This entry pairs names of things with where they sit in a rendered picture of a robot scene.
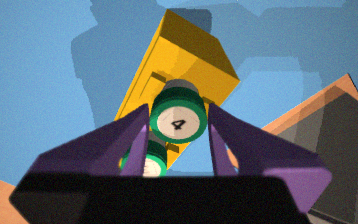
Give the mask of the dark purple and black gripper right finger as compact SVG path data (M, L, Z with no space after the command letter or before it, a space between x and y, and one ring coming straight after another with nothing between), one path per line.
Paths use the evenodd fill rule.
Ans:
M306 215L331 182L332 174L318 154L240 120L214 103L209 103L207 123L214 176L278 176ZM237 160L238 174L225 144Z

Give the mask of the blue flat mat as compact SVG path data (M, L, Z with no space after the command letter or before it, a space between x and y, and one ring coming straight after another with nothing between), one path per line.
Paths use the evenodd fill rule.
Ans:
M167 9L219 40L220 108L258 128L347 73L358 92L358 0L0 0L1 181L114 121Z

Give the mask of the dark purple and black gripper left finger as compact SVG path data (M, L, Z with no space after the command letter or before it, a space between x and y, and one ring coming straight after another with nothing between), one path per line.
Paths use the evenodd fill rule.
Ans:
M149 105L38 155L27 173L70 172L119 175L120 160L131 146L120 173L143 176L149 140Z

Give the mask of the green screw cap with number 4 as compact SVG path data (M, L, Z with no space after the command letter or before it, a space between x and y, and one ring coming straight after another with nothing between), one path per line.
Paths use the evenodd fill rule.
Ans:
M207 127L204 101L197 92L186 87L165 89L153 101L149 122L152 132L165 142L192 142Z

